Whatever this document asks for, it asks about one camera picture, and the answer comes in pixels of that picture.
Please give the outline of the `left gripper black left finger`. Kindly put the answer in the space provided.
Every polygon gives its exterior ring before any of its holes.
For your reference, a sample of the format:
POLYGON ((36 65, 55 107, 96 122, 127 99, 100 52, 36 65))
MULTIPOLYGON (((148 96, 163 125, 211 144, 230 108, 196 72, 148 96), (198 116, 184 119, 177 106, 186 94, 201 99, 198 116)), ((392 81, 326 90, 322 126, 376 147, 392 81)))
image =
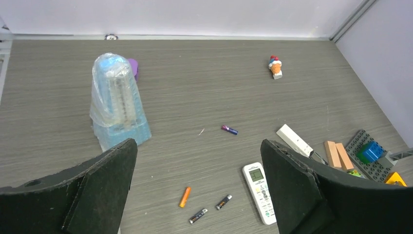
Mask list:
POLYGON ((128 138, 53 175, 0 190, 3 234, 115 234, 137 159, 128 138))

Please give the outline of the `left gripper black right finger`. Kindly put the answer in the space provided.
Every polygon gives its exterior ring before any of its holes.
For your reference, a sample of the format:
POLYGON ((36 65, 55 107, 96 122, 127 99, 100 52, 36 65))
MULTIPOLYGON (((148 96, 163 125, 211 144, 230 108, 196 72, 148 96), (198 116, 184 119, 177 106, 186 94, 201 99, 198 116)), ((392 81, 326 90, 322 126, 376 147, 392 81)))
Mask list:
POLYGON ((261 156, 280 233, 412 233, 412 187, 349 175, 268 139, 261 156))

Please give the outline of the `white remote control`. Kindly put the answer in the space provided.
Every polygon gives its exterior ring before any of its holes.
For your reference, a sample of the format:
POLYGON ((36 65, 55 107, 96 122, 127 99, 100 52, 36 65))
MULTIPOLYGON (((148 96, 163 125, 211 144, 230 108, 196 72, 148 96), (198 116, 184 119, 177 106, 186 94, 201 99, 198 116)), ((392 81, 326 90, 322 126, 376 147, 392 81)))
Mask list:
POLYGON ((245 165, 243 175, 263 224, 277 222, 263 166, 259 162, 245 165))

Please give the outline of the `black AAA battery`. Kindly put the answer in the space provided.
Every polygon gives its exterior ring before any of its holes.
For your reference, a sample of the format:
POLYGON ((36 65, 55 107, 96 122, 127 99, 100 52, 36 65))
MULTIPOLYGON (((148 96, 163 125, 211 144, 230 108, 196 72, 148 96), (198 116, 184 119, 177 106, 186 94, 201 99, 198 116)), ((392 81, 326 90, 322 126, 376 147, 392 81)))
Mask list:
POLYGON ((220 210, 223 206, 225 206, 230 200, 232 199, 232 195, 227 195, 224 197, 215 207, 217 210, 220 210))
POLYGON ((200 211, 198 211, 196 214, 194 214, 188 221, 190 224, 193 224, 194 222, 196 222, 197 220, 199 220, 202 216, 205 215, 205 213, 208 212, 208 209, 204 208, 201 209, 200 211))

